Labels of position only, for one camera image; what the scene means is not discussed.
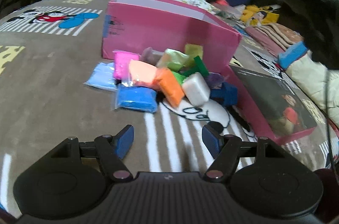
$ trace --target screw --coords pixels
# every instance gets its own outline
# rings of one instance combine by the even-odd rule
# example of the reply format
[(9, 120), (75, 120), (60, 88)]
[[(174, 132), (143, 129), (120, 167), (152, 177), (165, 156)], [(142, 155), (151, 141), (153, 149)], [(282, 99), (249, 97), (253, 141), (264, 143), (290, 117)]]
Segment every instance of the screw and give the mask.
[(224, 174), (219, 170), (210, 170), (206, 173), (207, 177), (211, 179), (221, 178)]
[(113, 173), (113, 176), (116, 178), (116, 179), (126, 179), (130, 176), (131, 174), (126, 171), (126, 170), (118, 170), (116, 172)]

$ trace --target black cable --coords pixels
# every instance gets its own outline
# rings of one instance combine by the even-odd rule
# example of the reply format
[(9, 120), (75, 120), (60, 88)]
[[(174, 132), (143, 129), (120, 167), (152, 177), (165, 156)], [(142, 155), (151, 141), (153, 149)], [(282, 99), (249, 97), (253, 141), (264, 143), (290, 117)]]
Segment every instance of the black cable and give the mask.
[(331, 135), (330, 135), (330, 129), (329, 129), (329, 123), (327, 121), (328, 116), (328, 88), (329, 88), (329, 77), (331, 75), (331, 72), (327, 70), (326, 72), (326, 81), (325, 81), (325, 105), (326, 105), (326, 132), (327, 132), (327, 141), (328, 141), (328, 155), (329, 155), (329, 160), (331, 162), (331, 168), (333, 169), (334, 176), (336, 178), (337, 184), (339, 186), (339, 178), (337, 175), (337, 170), (334, 165), (334, 160), (333, 160), (333, 151), (332, 151), (332, 145), (331, 145)]

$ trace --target blue gripper pad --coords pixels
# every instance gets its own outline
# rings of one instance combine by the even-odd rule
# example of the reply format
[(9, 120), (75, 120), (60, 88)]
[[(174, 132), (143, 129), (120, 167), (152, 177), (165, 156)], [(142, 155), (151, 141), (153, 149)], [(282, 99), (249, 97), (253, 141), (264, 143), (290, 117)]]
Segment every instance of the blue gripper pad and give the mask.
[(116, 136), (113, 137), (112, 144), (115, 147), (116, 155), (122, 160), (134, 141), (134, 127), (127, 125)]
[(224, 138), (209, 125), (202, 128), (202, 142), (204, 142), (213, 159), (217, 158), (225, 145)]

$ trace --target brown blanket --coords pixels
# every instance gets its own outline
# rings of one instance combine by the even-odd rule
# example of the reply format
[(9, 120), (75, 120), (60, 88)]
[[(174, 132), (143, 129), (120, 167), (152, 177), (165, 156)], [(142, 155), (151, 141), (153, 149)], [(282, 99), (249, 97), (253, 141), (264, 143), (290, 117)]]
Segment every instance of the brown blanket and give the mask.
[[(202, 143), (201, 129), (208, 121), (222, 123), (224, 134), (256, 141), (214, 101), (199, 109), (183, 101), (176, 110), (164, 102), (155, 114), (112, 110), (115, 94), (83, 85), (103, 61), (101, 40), (108, 1), (42, 1), (0, 20), (0, 164), (9, 181), (1, 202), (15, 216), (20, 214), (11, 190), (16, 177), (68, 136), (93, 141), (133, 125), (135, 141), (124, 163), (134, 174), (205, 171), (212, 157)], [(309, 168), (323, 168), (328, 154), (323, 115), (254, 40), (244, 38), (235, 58), (233, 64), (279, 76), (293, 86), (318, 127), (284, 148)], [(332, 137), (333, 152), (338, 152), (337, 138)], [(252, 158), (241, 159), (239, 168), (252, 162)]]

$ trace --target black ribbed surface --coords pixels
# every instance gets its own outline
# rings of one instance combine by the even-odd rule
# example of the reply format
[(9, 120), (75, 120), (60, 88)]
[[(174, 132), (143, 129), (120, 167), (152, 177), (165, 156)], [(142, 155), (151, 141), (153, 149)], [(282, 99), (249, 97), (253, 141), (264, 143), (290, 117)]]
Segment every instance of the black ribbed surface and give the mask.
[(313, 216), (293, 221), (256, 216), (241, 208), (222, 184), (205, 182), (198, 173), (140, 173), (135, 181), (114, 186), (99, 206), (81, 216), (52, 221), (26, 215), (17, 222), (17, 224), (174, 223), (316, 224), (320, 222)]

